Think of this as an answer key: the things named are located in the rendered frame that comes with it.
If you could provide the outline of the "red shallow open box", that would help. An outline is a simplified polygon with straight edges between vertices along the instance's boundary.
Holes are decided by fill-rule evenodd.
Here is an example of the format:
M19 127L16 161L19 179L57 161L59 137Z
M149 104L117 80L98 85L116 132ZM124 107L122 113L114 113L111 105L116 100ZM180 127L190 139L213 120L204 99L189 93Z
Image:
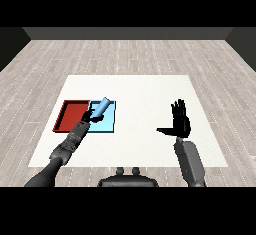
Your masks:
M55 133L69 133L88 110L89 103L89 100L65 100L52 131Z

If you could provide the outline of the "dark grey robot body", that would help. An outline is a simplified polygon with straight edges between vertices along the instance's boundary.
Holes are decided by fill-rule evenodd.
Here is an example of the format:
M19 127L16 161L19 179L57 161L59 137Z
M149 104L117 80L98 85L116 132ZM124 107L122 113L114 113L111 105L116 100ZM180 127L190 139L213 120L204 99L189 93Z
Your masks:
M132 168L131 175L124 174L124 168L118 167L116 174L98 183L98 187L158 187L155 179L142 176L138 167Z

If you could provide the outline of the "light blue can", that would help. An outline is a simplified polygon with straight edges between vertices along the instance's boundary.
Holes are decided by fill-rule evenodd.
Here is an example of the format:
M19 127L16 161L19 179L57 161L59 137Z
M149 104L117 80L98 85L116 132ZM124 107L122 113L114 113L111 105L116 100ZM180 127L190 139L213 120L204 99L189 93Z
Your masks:
M111 101L109 99L107 99L106 97L104 97L101 101L93 101L92 102L92 115L91 117L101 117L104 112L106 111L106 109L108 108L108 106L110 105Z

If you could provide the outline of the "light blue shallow open box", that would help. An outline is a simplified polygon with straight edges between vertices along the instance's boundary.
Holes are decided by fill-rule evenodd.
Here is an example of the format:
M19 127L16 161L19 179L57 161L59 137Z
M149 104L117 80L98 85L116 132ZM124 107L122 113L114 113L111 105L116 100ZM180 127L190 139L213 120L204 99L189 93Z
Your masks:
M90 123L89 133L113 133L115 124L116 102L111 101L108 108L103 113L104 118L97 123Z

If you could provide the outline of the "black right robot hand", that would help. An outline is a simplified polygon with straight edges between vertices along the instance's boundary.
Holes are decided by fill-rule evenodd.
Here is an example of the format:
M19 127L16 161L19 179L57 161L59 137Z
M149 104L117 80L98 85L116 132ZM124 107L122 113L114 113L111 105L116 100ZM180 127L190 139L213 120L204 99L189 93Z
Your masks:
M173 127L172 128L157 128L168 136L176 136L179 138L188 138L191 132L190 120L186 115L185 102L181 99L175 101L172 105Z

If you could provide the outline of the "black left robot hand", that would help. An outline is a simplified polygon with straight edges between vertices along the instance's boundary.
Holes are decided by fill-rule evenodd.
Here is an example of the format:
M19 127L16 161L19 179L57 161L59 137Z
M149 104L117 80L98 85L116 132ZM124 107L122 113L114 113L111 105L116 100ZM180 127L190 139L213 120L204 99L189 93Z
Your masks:
M89 122L97 123L97 122L103 120L103 118L104 118L103 115L101 115L100 117L92 117L92 112L93 112L93 109L89 109L88 111L86 111L83 114L81 120L84 122L87 122L87 123L89 123Z

